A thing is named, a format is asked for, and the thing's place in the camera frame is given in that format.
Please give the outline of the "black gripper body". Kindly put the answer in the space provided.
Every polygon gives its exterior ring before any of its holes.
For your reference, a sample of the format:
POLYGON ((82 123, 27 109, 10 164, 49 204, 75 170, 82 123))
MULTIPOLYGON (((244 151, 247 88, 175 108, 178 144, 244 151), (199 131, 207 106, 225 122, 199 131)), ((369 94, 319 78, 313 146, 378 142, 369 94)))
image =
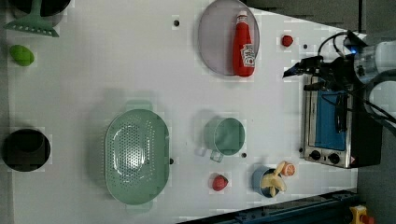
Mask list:
POLYGON ((331 63, 325 63, 322 56, 305 58, 300 61, 302 73, 317 77, 326 83, 324 91, 343 91, 354 83, 352 61, 338 57, 331 63))

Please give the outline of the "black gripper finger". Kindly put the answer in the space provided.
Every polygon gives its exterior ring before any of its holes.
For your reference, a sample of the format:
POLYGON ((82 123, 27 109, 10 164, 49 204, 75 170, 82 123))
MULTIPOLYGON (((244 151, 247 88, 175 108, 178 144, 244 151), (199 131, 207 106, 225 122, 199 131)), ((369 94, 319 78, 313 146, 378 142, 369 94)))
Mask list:
POLYGON ((304 85, 305 91, 323 91, 325 89, 326 83, 324 81, 304 85))
POLYGON ((293 77, 299 76, 302 73, 301 66, 299 63, 296 63, 294 66, 286 70, 283 74, 283 78, 285 77, 293 77))

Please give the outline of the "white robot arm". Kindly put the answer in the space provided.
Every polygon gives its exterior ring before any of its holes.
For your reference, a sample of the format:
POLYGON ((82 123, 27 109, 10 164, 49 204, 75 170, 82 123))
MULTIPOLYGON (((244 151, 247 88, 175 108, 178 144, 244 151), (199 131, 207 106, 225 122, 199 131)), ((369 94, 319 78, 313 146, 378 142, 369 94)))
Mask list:
POLYGON ((372 103, 371 91, 380 83, 395 81, 395 40, 367 44, 352 31, 344 31, 325 39, 316 56, 301 59, 286 70, 283 77, 303 74, 319 81, 304 86, 305 91, 343 91, 362 102, 367 114, 395 134, 395 117, 372 103), (332 41, 338 57, 325 63, 323 46, 332 41))

